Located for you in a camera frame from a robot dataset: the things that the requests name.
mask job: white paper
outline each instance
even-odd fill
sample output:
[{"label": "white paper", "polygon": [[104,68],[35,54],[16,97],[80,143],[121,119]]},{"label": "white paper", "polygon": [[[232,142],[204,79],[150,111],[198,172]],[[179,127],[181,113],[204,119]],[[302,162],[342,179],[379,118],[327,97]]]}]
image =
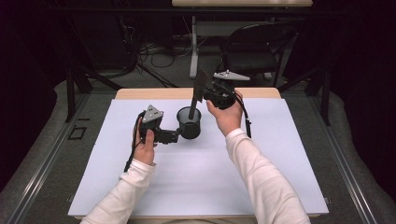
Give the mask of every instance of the white paper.
[{"label": "white paper", "polygon": [[[252,139],[285,175],[309,215],[327,214],[318,182],[283,99],[244,99]],[[69,216],[86,216],[116,185],[128,160],[137,115],[149,105],[163,111],[163,130],[178,128],[177,111],[191,100],[113,100],[92,150]],[[201,134],[155,148],[157,168],[134,217],[253,215],[248,191],[230,161],[225,140],[205,102]]]}]

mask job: dark background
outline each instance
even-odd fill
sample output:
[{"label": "dark background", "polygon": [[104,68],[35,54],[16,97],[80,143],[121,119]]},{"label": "dark background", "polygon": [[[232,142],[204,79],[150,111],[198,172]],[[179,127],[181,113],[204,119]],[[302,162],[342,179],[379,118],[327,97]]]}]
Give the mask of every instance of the dark background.
[{"label": "dark background", "polygon": [[[86,6],[91,1],[48,1]],[[93,1],[111,7],[109,0]],[[117,2],[124,6],[127,2]],[[125,44],[116,16],[49,16],[35,1],[2,1],[0,7],[0,188],[12,177],[56,103],[53,88],[76,62],[95,69],[134,65],[135,43],[151,39],[165,47],[183,34],[180,18],[128,18],[136,28]],[[170,7],[171,1],[134,1],[137,7]],[[396,200],[396,21],[394,1],[315,1],[314,8],[347,9],[342,19],[307,18],[284,76],[294,78],[331,57],[332,91],[345,102],[353,142],[378,184]],[[336,47],[334,40],[341,40]]]}]

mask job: person's left hand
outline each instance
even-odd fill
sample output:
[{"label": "person's left hand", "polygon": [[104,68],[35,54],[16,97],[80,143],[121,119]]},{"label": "person's left hand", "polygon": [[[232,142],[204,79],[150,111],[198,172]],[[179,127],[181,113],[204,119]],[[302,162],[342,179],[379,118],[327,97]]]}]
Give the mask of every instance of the person's left hand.
[{"label": "person's left hand", "polygon": [[148,130],[146,133],[146,143],[141,142],[139,132],[141,122],[142,119],[140,118],[137,125],[134,158],[147,165],[152,165],[154,163],[154,132],[152,130]]}]

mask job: table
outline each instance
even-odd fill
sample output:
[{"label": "table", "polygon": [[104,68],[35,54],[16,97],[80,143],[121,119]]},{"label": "table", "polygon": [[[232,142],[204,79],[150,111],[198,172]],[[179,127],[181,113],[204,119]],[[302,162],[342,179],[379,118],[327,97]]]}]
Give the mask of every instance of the table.
[{"label": "table", "polygon": [[[173,0],[174,7],[311,7],[312,0]],[[192,55],[190,78],[195,78],[198,69],[198,48],[197,35],[230,35],[238,27],[251,24],[251,22],[228,22],[224,21],[204,22],[202,24],[208,32],[197,30],[199,23],[195,16],[192,16]]]},{"label": "table", "polygon": [[[278,90],[238,90],[244,95],[252,121],[252,138],[263,148],[269,148],[264,150],[265,155],[296,188],[308,215],[327,214],[329,211],[318,182]],[[173,130],[177,125],[177,111],[190,105],[191,97],[192,88],[119,90],[107,112],[68,215],[86,216],[117,183],[129,156],[125,148],[130,147],[132,141],[134,120],[142,109],[149,104],[156,106],[164,112],[161,128]],[[245,185],[227,156],[224,141],[218,141],[223,136],[213,116],[207,112],[205,104],[198,104],[197,108],[202,113],[200,136],[192,140],[179,137],[177,143],[156,147],[157,170],[148,191],[133,211],[134,218],[253,216]]]}]

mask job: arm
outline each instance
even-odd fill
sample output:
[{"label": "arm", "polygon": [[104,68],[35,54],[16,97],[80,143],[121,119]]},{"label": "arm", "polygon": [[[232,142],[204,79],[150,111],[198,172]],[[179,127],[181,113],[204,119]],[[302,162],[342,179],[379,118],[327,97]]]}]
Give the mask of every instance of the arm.
[{"label": "arm", "polygon": [[[139,132],[136,132],[136,139],[140,139]],[[136,142],[134,158],[128,172],[120,176],[117,185],[81,223],[126,223],[140,196],[148,188],[154,170],[154,132],[148,130],[146,144]]]},{"label": "arm", "polygon": [[244,131],[230,132],[226,146],[245,182],[258,223],[309,223],[294,188]]}]

